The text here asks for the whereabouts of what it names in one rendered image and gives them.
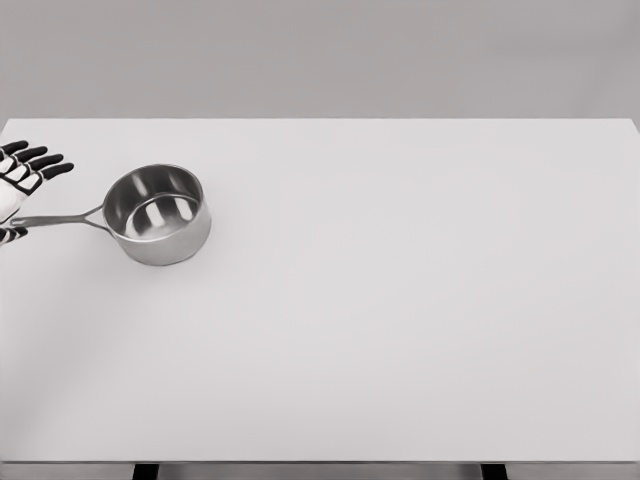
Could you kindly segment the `steel saucepan with long handle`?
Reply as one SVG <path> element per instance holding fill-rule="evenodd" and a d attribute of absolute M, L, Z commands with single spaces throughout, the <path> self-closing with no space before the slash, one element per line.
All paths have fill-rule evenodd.
<path fill-rule="evenodd" d="M 189 170 L 150 164 L 119 178 L 100 205 L 74 215 L 18 217 L 12 227 L 84 224 L 107 232 L 132 260 L 147 266 L 186 261 L 206 243 L 212 218 L 203 186 Z"/>

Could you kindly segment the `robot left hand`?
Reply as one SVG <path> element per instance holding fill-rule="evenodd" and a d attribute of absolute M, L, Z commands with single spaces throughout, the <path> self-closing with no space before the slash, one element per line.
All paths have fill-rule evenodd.
<path fill-rule="evenodd" d="M 0 145 L 0 247 L 28 234 L 26 227 L 7 226 L 22 205 L 46 182 L 71 172 L 74 164 L 62 154 L 26 140 Z"/>

